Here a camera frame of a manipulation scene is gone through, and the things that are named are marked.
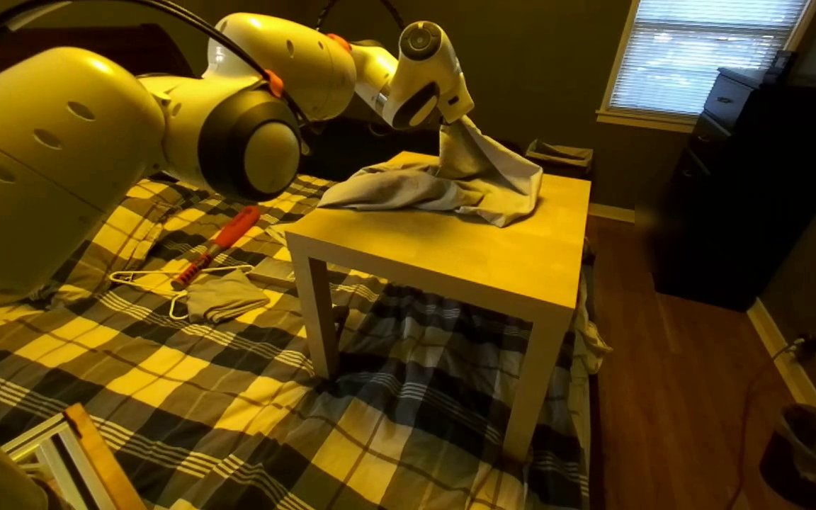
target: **wooden side table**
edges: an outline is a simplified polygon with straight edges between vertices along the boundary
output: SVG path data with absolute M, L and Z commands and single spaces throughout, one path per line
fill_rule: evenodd
M 491 225 L 443 213 L 315 210 L 288 230 L 308 354 L 338 370 L 326 264 L 530 320 L 505 452 L 525 459 L 579 305 L 588 182 L 545 176 L 536 216 Z

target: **black cabinet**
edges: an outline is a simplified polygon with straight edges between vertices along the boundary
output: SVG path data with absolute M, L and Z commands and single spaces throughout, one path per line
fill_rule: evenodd
M 816 78 L 719 71 L 656 218 L 655 285 L 749 309 L 816 213 Z

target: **window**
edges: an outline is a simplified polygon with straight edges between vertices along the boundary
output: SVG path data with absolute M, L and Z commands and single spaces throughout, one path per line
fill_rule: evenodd
M 631 0 L 600 118 L 693 118 L 716 68 L 767 68 L 808 21 L 808 2 L 816 0 Z

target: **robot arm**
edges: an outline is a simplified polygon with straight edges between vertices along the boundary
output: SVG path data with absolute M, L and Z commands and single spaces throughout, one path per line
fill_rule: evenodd
M 37 291 L 148 173 L 260 200 L 295 179 L 299 128 L 339 116 L 355 92 L 393 128 L 474 106 L 434 21 L 411 21 L 400 57 L 260 13 L 230 13 L 217 31 L 265 75 L 212 38 L 200 78 L 139 78 L 81 47 L 0 74 L 0 305 Z

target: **bed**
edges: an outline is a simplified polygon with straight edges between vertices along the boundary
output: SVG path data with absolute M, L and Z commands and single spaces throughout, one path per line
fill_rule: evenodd
M 234 203 L 137 184 L 47 288 L 0 309 L 0 432 L 81 403 L 154 506 L 583 506 L 576 339 L 528 461 L 498 449 L 528 323 L 338 268 L 343 364 L 315 376 L 284 233 L 329 184 L 299 176 L 217 261 L 260 288 L 224 323 L 111 274 L 183 264 Z

